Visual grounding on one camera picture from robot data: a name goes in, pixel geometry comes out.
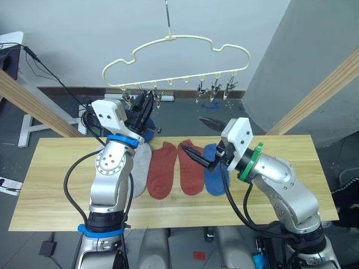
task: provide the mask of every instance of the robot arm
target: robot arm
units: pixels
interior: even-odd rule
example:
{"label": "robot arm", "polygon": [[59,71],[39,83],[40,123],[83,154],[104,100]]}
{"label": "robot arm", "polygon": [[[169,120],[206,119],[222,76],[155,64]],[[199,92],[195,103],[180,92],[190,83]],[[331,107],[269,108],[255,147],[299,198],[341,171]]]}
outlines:
{"label": "robot arm", "polygon": [[128,177],[133,167],[133,157],[146,129],[160,132],[160,128],[147,126],[155,98],[152,92],[143,91],[131,99],[125,110],[119,100],[97,100],[91,105],[100,124],[112,132],[107,143],[95,159],[95,179],[91,186],[90,214],[83,232],[73,268],[126,267],[123,230],[126,227],[125,205]]}
{"label": "robot arm", "polygon": [[261,153],[261,143],[254,150],[248,148],[253,139],[249,119],[231,119],[227,125],[210,118],[200,120],[221,132],[215,159],[209,161],[198,151],[182,145],[185,152],[210,171],[219,163],[227,166],[228,171],[240,171],[240,180],[254,183],[264,192],[282,226],[297,237],[297,242],[288,241],[289,249],[297,252],[304,266],[332,263],[340,268],[331,243],[323,233],[316,197],[297,180],[289,162]]}

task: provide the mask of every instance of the sock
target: sock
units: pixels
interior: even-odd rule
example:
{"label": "sock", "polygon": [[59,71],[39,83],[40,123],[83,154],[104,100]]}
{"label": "sock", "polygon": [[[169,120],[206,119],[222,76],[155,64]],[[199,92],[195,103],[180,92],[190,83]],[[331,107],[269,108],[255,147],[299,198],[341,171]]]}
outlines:
{"label": "sock", "polygon": [[[203,148],[196,147],[191,140],[185,140],[183,144],[193,147],[203,155]],[[204,168],[200,164],[193,161],[178,145],[179,169],[181,171],[181,188],[187,195],[196,195],[203,190],[204,186]]]}
{"label": "sock", "polygon": [[176,147],[169,142],[163,142],[161,149],[152,152],[147,190],[153,198],[160,200],[171,192],[176,158]]}
{"label": "sock", "polygon": [[[139,196],[146,188],[147,175],[151,162],[152,151],[150,145],[143,143],[135,149],[134,167],[131,170],[134,178],[134,198]],[[130,195],[131,181],[128,179],[128,192]]]}
{"label": "sock", "polygon": [[[209,144],[204,147],[204,158],[214,161],[214,155],[216,153],[216,144]],[[225,179],[227,181],[227,184],[229,186],[229,174],[228,171],[225,170]],[[207,169],[204,170],[204,177],[205,177],[205,185],[207,191],[214,195],[219,196],[225,193],[223,181],[222,181],[222,175],[220,173],[220,164],[217,165],[217,167],[214,169],[214,171],[211,173]]]}

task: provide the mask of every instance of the wooden beam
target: wooden beam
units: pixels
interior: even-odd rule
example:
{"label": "wooden beam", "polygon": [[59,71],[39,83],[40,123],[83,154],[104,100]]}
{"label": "wooden beam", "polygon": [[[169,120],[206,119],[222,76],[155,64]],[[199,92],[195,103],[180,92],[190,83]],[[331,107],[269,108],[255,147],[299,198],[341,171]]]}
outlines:
{"label": "wooden beam", "polygon": [[0,69],[0,95],[63,137],[83,137],[69,123]]}
{"label": "wooden beam", "polygon": [[359,75],[359,48],[354,50],[325,80],[285,115],[268,135],[283,135],[308,117]]}

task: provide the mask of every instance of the blue ring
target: blue ring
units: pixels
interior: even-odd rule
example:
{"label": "blue ring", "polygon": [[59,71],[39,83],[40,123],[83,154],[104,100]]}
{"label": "blue ring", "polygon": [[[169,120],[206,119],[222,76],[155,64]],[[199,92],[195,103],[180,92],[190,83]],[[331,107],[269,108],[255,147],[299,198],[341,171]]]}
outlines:
{"label": "blue ring", "polygon": [[138,140],[128,138],[128,137],[124,137],[124,136],[114,136],[113,134],[110,134],[110,135],[107,136],[107,138],[112,139],[112,140],[117,140],[117,141],[124,142],[124,143],[128,144],[130,147],[132,147],[133,149],[137,148],[138,145],[139,145]]}
{"label": "blue ring", "polygon": [[80,224],[77,227],[77,231],[84,233],[89,238],[105,238],[105,237],[113,237],[113,236],[118,236],[120,234],[123,234],[124,229],[119,229],[116,231],[109,231],[107,233],[92,233],[92,232],[88,231],[88,229],[86,229],[84,224]]}

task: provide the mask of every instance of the gray wall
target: gray wall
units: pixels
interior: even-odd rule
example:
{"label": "gray wall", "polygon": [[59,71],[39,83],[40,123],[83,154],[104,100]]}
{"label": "gray wall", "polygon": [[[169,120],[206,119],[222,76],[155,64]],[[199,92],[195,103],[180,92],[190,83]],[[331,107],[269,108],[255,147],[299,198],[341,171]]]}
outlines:
{"label": "gray wall", "polygon": [[[252,65],[238,74],[238,89],[245,90],[273,37],[289,0],[169,0],[174,34],[207,36],[215,47],[225,43],[246,47]],[[68,86],[105,86],[101,72],[109,62],[130,60],[133,49],[168,35],[164,0],[3,0],[0,34],[23,31],[25,43]],[[238,68],[244,53],[214,53],[204,41],[178,40],[147,48],[133,66],[109,71],[116,84],[184,76]],[[38,86],[55,82],[34,77]],[[175,83],[175,89],[195,89],[198,81]]]}
{"label": "gray wall", "polygon": [[[292,0],[244,97],[266,131],[359,45],[358,0]],[[359,130],[359,79],[288,134],[311,134],[324,146]]]}

